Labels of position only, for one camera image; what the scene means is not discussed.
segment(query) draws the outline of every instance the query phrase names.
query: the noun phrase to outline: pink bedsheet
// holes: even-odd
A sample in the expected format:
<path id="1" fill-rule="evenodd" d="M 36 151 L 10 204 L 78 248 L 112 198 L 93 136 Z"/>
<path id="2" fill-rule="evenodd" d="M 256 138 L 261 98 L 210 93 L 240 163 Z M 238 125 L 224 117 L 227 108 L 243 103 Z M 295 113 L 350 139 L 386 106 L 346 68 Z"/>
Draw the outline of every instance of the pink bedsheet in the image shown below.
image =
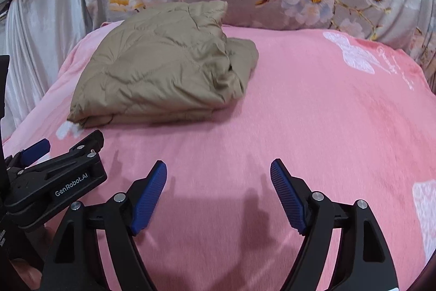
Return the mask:
<path id="1" fill-rule="evenodd" d="M 117 25 L 74 48 L 5 154 L 46 137 L 55 157 L 91 131 L 65 119 L 81 71 Z M 136 238 L 157 288 L 279 290 L 302 242 L 269 178 L 279 157 L 333 201 L 368 201 L 405 290 L 436 246 L 436 98 L 420 68 L 402 51 L 330 30 L 225 32 L 252 39 L 260 53 L 246 97 L 214 122 L 103 128 L 108 180 L 82 200 L 106 201 L 161 159 L 168 181 Z M 319 290 L 328 286 L 337 242 L 336 233 Z M 117 291 L 105 243 L 101 249 Z"/>

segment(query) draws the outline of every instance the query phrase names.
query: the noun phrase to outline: quilted fabric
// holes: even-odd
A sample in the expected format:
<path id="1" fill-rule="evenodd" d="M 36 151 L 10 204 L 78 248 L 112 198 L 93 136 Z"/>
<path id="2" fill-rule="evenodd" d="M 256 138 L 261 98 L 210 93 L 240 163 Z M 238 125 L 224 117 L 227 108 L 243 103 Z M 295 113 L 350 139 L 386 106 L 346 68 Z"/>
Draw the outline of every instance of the quilted fabric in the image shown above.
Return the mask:
<path id="1" fill-rule="evenodd" d="M 227 39 L 227 3 L 167 3 L 111 31 L 84 69 L 68 120 L 113 123 L 210 119 L 241 98 L 259 54 Z"/>

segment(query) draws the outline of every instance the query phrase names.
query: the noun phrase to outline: metal bolt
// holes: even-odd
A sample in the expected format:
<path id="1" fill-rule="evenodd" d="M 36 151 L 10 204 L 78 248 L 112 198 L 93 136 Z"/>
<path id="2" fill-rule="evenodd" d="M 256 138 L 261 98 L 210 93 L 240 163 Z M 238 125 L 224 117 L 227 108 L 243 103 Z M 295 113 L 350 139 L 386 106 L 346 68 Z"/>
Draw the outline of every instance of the metal bolt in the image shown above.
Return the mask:
<path id="1" fill-rule="evenodd" d="M 75 211 L 75 210 L 79 210 L 80 206 L 81 206 L 80 201 L 74 201 L 70 207 L 71 207 L 71 210 Z"/>
<path id="2" fill-rule="evenodd" d="M 367 208 L 368 204 L 365 200 L 358 200 L 357 201 L 357 206 L 359 206 L 360 208 Z"/>
<path id="3" fill-rule="evenodd" d="M 116 194 L 116 195 L 113 197 L 113 199 L 114 199 L 116 202 L 123 202 L 123 201 L 126 199 L 126 194 L 124 194 L 124 193 L 122 193 L 122 192 L 119 192 L 118 194 Z"/>
<path id="4" fill-rule="evenodd" d="M 314 192 L 312 194 L 312 197 L 316 201 L 323 201 L 324 200 L 324 195 L 322 193 L 320 193 L 319 191 Z"/>

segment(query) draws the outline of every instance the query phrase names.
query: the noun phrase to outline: white satin curtain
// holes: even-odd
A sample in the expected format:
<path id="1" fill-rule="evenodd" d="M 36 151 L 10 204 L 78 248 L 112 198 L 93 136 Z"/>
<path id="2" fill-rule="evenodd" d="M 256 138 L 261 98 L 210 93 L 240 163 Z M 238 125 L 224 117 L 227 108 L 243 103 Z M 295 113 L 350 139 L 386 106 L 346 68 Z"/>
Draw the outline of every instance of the white satin curtain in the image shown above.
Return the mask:
<path id="1" fill-rule="evenodd" d="M 65 57 L 86 35 L 88 19 L 83 0 L 12 1 L 4 24 L 3 54 L 10 55 L 10 65 L 3 138 L 12 134 L 56 81 Z"/>

